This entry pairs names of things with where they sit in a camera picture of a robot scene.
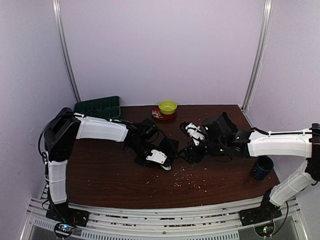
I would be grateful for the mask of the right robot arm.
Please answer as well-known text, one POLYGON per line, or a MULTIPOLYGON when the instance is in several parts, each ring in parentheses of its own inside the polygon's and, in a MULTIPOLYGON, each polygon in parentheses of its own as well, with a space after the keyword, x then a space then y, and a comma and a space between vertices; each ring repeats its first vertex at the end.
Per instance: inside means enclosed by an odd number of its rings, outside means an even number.
POLYGON ((192 143, 180 151, 188 163, 204 157, 223 155, 230 159, 266 156, 295 156, 304 162, 285 181, 267 190, 256 210, 259 220, 268 220, 288 199, 320 180, 320 125, 287 132, 263 131, 258 128, 239 130, 222 118, 199 126, 182 122, 180 130, 192 143))

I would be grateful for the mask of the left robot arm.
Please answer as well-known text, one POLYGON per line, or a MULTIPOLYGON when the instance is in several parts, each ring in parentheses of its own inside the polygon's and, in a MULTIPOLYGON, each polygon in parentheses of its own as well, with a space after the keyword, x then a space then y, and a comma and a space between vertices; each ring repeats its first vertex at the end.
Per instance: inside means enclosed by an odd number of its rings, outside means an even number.
POLYGON ((72 218, 66 191, 66 171, 76 140, 98 139, 123 143, 125 150, 133 150, 136 154, 134 161, 138 165, 154 163, 169 171, 178 153, 178 142, 164 135, 159 145, 153 144, 150 138, 161 132, 148 118, 141 123, 133 123, 86 116, 64 107, 39 136, 39 140, 44 142, 44 151, 39 153, 46 165, 46 182, 53 215, 61 222, 72 218))

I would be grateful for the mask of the black underwear white trim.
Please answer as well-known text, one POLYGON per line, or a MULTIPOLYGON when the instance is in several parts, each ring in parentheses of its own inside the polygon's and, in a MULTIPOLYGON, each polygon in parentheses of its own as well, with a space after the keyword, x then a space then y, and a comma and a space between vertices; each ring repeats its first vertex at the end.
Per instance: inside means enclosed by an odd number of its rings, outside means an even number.
POLYGON ((176 159, 179 158, 178 154, 179 141, 172 138, 163 138, 158 146, 158 150, 164 153, 167 158, 164 163, 161 164, 161 167, 170 171, 172 164, 176 159))

